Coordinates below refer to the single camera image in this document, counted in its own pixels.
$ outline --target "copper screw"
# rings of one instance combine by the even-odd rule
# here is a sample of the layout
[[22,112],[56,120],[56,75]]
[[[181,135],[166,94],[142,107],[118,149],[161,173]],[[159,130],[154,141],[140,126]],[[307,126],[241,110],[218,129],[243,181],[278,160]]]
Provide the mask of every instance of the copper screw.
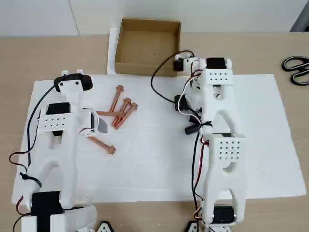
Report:
[[123,122],[130,116],[130,114],[134,111],[134,110],[137,110],[137,104],[136,103],[132,103],[130,105],[130,108],[128,109],[128,111],[125,113],[125,116],[120,119],[117,124],[115,125],[115,129],[118,129],[122,124]]
[[[125,98],[125,99],[124,99],[124,103],[122,104],[122,106],[121,106],[119,112],[121,112],[121,113],[124,114],[125,109],[126,109],[126,107],[127,107],[129,104],[131,104],[131,99],[130,99],[130,98]],[[124,117],[124,115],[121,116],[121,117],[119,117],[119,116],[115,117],[114,121],[112,122],[112,126],[115,126],[115,125],[117,124],[117,121],[118,121],[120,118],[122,118],[122,117]]]
[[98,115],[101,116],[113,116],[113,117],[124,117],[124,112],[110,112],[110,111],[97,111]]
[[111,108],[110,108],[110,112],[114,112],[114,109],[115,109],[115,106],[116,106],[117,101],[118,101],[118,99],[119,99],[119,96],[120,96],[121,92],[124,91],[124,87],[123,87],[123,86],[117,86],[117,87],[116,87],[116,90],[117,90],[117,91],[116,91],[116,94],[115,94],[114,99],[113,99],[113,101],[112,101],[112,105],[111,105]]
[[101,140],[95,138],[95,137],[88,137],[89,140],[91,140],[92,142],[96,143],[97,145],[99,145],[100,147],[103,147],[104,149],[107,150],[108,154],[112,155],[115,153],[116,148],[114,146],[108,146],[106,143],[102,142]]

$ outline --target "light wood table surface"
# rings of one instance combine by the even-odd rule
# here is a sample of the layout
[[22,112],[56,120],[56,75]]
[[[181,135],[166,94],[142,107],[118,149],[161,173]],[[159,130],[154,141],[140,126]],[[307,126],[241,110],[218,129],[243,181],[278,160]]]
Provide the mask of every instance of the light wood table surface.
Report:
[[[12,231],[17,218],[11,203],[16,169],[8,163],[8,155],[20,148],[33,82],[53,80],[63,69],[106,73],[108,40],[108,35],[0,39],[1,232]],[[181,48],[191,49],[199,57],[231,58],[235,74],[275,74],[309,185],[309,87],[292,85],[290,73],[281,70],[281,62],[288,56],[309,56],[309,33],[183,33]],[[192,202],[102,203],[96,207],[98,220],[110,221],[120,232],[182,232],[194,210]],[[309,197],[249,200],[245,221],[232,229],[307,232]]]

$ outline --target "cardboard box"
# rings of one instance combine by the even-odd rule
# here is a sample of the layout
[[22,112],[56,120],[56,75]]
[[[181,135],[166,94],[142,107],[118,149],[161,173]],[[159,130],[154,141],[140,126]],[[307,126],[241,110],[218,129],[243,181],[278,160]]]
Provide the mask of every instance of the cardboard box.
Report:
[[[123,18],[115,56],[120,74],[151,76],[170,55],[179,51],[179,21]],[[157,76],[176,76],[171,58]]]

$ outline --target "white paper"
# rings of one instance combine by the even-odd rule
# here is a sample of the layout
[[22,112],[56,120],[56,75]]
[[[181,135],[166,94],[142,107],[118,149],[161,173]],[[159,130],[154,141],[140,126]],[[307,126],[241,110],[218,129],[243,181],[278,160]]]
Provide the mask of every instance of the white paper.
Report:
[[[109,132],[101,135],[105,143],[114,145],[116,153],[105,150],[84,137],[78,140],[78,184],[76,201],[135,202],[192,200],[191,162],[196,134],[185,135],[190,125],[188,116],[174,110],[174,105],[157,96],[150,88],[150,77],[92,75],[94,87],[82,96],[81,106],[108,110],[115,87],[123,85],[122,98],[130,97],[138,110],[115,131],[111,117],[102,117]],[[173,99],[180,94],[185,78],[158,77],[154,87]],[[52,81],[36,81],[29,112]],[[235,98],[247,136],[247,198],[292,197],[306,194],[303,175],[292,142],[284,107],[273,75],[235,75]],[[54,102],[59,93],[52,91],[47,102]],[[224,127],[222,119],[216,119]],[[35,122],[33,122],[32,139]],[[21,150],[26,150],[26,136]],[[197,148],[199,157],[200,145]],[[208,153],[204,154],[202,186],[207,170]],[[20,156],[26,163],[27,156]],[[21,196],[22,180],[17,175],[12,202]],[[41,180],[41,191],[59,190],[61,175],[54,169],[46,180]],[[228,199],[224,191],[219,199]]]
[[110,38],[108,43],[108,56],[107,56],[107,74],[117,74],[115,71],[115,56],[117,50],[117,42],[119,37],[119,29],[113,28],[110,30]]

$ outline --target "black scissor handle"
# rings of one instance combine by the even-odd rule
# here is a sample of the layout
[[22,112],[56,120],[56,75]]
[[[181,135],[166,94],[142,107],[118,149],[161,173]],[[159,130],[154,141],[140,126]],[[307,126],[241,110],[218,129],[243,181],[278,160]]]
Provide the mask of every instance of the black scissor handle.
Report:
[[290,80],[294,85],[297,85],[297,86],[309,86],[309,80],[304,81],[304,82],[299,82],[299,81],[296,80],[298,77],[304,76],[306,74],[309,74],[309,69],[304,69],[300,72],[293,74],[291,76]]
[[[303,63],[289,67],[287,66],[287,63],[291,60],[298,60],[298,61],[302,61]],[[285,59],[281,65],[282,69],[285,70],[286,72],[305,69],[307,66],[309,66],[309,59],[307,57],[299,57],[299,56],[289,57]]]

